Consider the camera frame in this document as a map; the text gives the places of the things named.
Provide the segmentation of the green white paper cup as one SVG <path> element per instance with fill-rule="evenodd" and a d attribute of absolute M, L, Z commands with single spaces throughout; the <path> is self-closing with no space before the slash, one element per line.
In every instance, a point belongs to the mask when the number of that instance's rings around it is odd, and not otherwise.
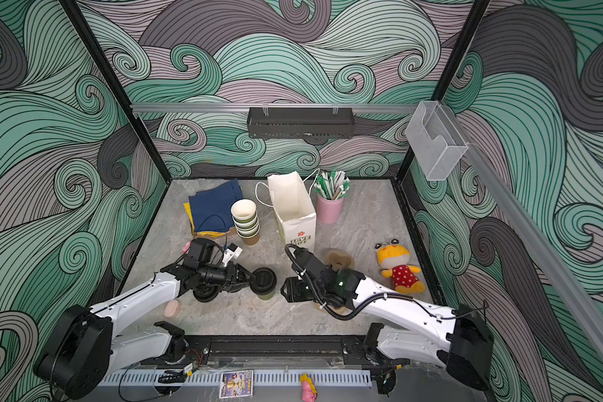
<path fill-rule="evenodd" d="M 273 298 L 273 296 L 276 295 L 276 290 L 272 290 L 269 291 L 268 293 L 263 293 L 263 294 L 259 294 L 258 298 L 260 298 L 263 301 L 267 301 L 270 300 L 271 298 Z"/>

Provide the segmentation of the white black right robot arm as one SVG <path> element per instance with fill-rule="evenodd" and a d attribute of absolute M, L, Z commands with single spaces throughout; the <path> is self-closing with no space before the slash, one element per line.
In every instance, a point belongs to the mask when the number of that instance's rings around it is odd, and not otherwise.
<path fill-rule="evenodd" d="M 365 339 L 372 362 L 433 364 L 461 384 L 489 392 L 494 336 L 486 306 L 438 306 L 391 290 L 359 271 L 336 271 L 306 248 L 287 244 L 284 251 L 295 273 L 281 288 L 289 303 L 314 302 L 342 322 L 362 313 L 384 320 L 373 324 Z"/>

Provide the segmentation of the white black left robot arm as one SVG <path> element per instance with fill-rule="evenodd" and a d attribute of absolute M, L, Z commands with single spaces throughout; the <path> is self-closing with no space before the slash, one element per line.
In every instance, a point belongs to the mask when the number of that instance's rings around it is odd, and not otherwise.
<path fill-rule="evenodd" d="M 124 335 L 138 319 L 164 303 L 192 292 L 207 303 L 223 291 L 237 292 L 255 274 L 237 263 L 242 249 L 195 239 L 179 258 L 149 281 L 88 308 L 67 308 L 33 365 L 33 373 L 52 390 L 76 400 L 88 395 L 111 372 L 150 358 L 182 363 L 189 344 L 185 332 L 158 322 L 145 331 Z"/>

